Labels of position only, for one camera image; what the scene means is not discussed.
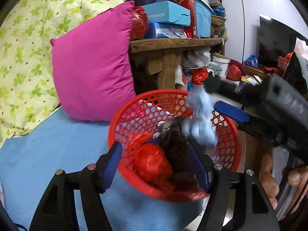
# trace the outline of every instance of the light blue box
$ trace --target light blue box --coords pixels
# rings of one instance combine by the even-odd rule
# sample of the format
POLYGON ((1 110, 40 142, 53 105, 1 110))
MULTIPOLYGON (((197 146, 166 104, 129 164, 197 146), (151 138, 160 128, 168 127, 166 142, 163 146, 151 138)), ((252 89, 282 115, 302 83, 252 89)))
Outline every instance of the light blue box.
POLYGON ((211 37, 212 8, 203 0, 195 0, 197 16, 197 36, 199 38, 211 37))
POLYGON ((168 22, 190 26, 190 11, 176 3, 163 1, 142 6, 149 22, 168 22))

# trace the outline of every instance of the wicker basket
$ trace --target wicker basket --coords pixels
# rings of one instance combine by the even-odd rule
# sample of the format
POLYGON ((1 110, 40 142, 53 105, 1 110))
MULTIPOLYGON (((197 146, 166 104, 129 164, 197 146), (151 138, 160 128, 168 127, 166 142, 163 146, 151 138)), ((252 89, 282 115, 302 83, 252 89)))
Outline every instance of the wicker basket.
POLYGON ((225 21, 226 21, 226 19, 223 18, 223 17, 218 17, 218 16, 212 15, 212 26, 214 26, 214 27, 223 26, 225 21))

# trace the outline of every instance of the blue plastic bag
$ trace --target blue plastic bag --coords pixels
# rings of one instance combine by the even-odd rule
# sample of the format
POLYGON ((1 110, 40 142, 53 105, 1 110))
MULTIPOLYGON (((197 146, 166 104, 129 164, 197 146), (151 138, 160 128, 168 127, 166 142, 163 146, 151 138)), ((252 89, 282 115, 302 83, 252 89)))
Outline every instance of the blue plastic bag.
POLYGON ((226 18, 226 8, 223 6, 212 7, 212 15, 226 18))
POLYGON ((258 60, 256 58, 256 55, 250 55, 246 60, 245 60, 245 65, 256 69, 258 67, 258 60))

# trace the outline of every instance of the pink pillow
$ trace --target pink pillow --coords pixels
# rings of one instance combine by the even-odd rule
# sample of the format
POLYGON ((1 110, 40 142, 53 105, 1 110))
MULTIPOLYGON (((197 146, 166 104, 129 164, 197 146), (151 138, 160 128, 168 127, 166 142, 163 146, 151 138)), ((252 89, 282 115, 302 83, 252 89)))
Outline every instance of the pink pillow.
POLYGON ((70 117, 110 121, 136 95, 127 53, 133 6, 122 3, 51 40, 54 84, 70 117))

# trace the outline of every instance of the white wall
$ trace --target white wall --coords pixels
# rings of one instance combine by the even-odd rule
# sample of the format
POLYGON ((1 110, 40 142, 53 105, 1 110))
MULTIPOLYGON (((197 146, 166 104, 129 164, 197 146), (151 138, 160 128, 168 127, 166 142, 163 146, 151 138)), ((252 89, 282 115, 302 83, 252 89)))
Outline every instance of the white wall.
MULTIPOLYGON (((242 12, 242 6, 235 0, 223 0, 227 7, 227 13, 236 11, 238 14, 242 12)), ((243 0, 244 18, 245 18, 245 40, 244 40, 244 60, 251 54, 259 53, 258 28, 260 27, 259 14, 269 16, 280 21, 287 26, 298 31, 300 34, 308 38, 308 27, 303 18, 290 0, 243 0)), ((232 56, 237 53, 242 45, 234 45, 234 34, 231 31, 238 31, 238 19, 234 16, 227 15, 227 37, 226 55, 232 56)))
POLYGON ((244 14, 242 0, 223 0, 227 7, 227 37, 225 54, 241 62, 244 47, 244 14))

